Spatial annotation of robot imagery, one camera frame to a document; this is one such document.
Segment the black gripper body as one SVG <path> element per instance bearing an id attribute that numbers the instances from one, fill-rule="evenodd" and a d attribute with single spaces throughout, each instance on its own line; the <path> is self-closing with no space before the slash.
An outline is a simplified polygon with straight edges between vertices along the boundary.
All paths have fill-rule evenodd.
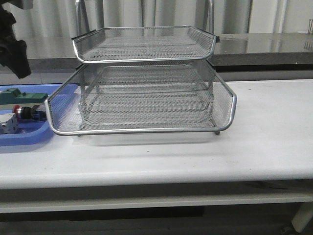
<path id="1" fill-rule="evenodd" d="M 17 40 L 12 28 L 16 23 L 13 14 L 0 5 L 0 64 L 8 67 L 19 79 L 31 74 L 27 58 L 27 45 Z"/>

